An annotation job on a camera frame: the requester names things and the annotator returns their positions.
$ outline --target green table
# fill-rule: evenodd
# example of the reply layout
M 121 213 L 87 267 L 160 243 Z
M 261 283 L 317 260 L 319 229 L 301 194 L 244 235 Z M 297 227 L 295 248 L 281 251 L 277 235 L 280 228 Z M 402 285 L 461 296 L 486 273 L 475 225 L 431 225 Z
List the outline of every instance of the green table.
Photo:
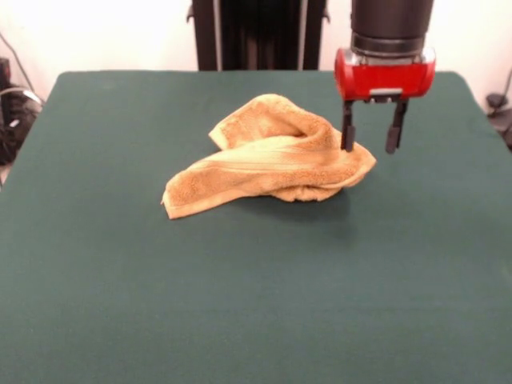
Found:
M 438 74 L 378 164 L 321 203 L 248 198 L 170 221 L 207 133 L 284 94 L 338 125 L 330 73 L 64 74 L 0 193 L 0 383 L 510 383 L 512 168 Z

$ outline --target black metal frame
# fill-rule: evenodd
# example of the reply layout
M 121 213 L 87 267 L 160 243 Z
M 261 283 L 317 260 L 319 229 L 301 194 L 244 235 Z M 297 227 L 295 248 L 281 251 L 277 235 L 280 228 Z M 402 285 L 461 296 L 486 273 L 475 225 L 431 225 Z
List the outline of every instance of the black metal frame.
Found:
M 299 0 L 293 0 L 290 4 L 297 4 Z M 290 9 L 296 13 L 296 6 Z M 309 0 L 307 7 L 306 17 L 306 36 L 304 43 L 304 70 L 317 70 L 320 41 L 322 38 L 322 20 L 324 17 L 324 10 L 326 8 L 326 0 Z M 215 20 L 214 20 L 214 1 L 213 0 L 193 0 L 192 9 L 194 15 L 194 28 L 196 37 L 196 48 L 198 55 L 198 68 L 199 70 L 217 70 L 217 54 L 215 46 Z M 221 18 L 233 17 L 232 14 L 226 9 L 221 10 Z M 296 18 L 296 25 L 288 20 L 288 27 L 290 33 L 283 33 L 285 40 L 290 44 L 290 49 L 287 52 L 288 58 L 284 60 L 287 69 L 297 69 L 297 55 L 298 49 L 292 47 L 298 46 L 298 31 L 300 23 L 300 15 Z M 230 36 L 229 27 L 222 24 L 222 38 Z M 241 48 L 236 47 L 230 38 L 222 44 L 222 66 L 224 70 L 237 69 L 240 66 L 240 60 L 237 59 L 241 55 Z

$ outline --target towel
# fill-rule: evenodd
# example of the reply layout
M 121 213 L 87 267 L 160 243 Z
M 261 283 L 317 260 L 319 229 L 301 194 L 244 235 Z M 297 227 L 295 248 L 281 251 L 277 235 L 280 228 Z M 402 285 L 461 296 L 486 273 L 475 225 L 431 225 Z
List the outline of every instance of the towel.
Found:
M 221 151 L 166 184 L 162 204 L 169 218 L 244 197 L 325 200 L 360 182 L 376 163 L 357 143 L 341 151 L 342 135 L 327 120 L 277 94 L 250 100 L 221 120 L 210 138 Z

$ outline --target crumpled towel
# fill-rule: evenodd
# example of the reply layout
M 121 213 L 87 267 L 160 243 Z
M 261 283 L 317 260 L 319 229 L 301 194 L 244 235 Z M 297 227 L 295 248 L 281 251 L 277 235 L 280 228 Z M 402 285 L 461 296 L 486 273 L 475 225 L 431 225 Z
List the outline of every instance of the crumpled towel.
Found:
M 341 151 L 342 135 L 327 120 L 276 94 L 249 101 L 210 138 L 221 151 L 166 184 L 162 204 L 169 218 L 249 196 L 321 201 L 360 182 L 376 163 L 357 143 Z

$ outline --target cable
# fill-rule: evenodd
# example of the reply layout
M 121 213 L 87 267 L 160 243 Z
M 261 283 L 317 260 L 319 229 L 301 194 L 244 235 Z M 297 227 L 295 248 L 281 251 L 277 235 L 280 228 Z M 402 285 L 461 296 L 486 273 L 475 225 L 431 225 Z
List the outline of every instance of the cable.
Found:
M 3 41 L 3 43 L 7 46 L 7 48 L 9 48 L 10 52 L 13 54 L 14 56 L 14 59 L 16 60 L 16 63 L 18 64 L 18 67 L 20 69 L 20 71 L 22 72 L 23 74 L 23 77 L 25 78 L 26 80 L 26 83 L 28 84 L 29 88 L 31 91 L 34 92 L 34 86 L 32 85 L 32 82 L 30 81 L 28 75 L 26 74 L 25 72 L 25 68 L 23 68 L 23 65 L 22 65 L 22 62 L 20 61 L 19 57 L 18 57 L 18 54 L 16 53 L 16 50 L 14 50 L 14 48 L 12 47 L 11 44 L 9 44 L 9 42 L 6 40 L 6 38 L 3 36 L 2 32 L 0 32 L 0 40 Z
M 503 94 L 502 94 L 502 103 L 505 101 L 506 94 L 508 94 L 508 93 L 509 93 L 510 80 L 512 80 L 512 69 L 510 69 L 510 71 L 509 71 L 509 76 L 508 76 L 508 78 L 506 79 L 505 90 L 503 91 Z
M 28 90 L 27 88 L 23 88 L 22 86 L 13 86 L 12 88 L 0 90 L 0 97 L 3 96 L 4 94 L 10 94 L 13 92 L 21 92 L 25 96 L 27 96 L 29 99 L 34 100 L 40 106 L 45 105 L 45 101 L 43 98 L 41 98 L 40 96 L 37 96 L 36 93 L 33 92 L 32 90 Z

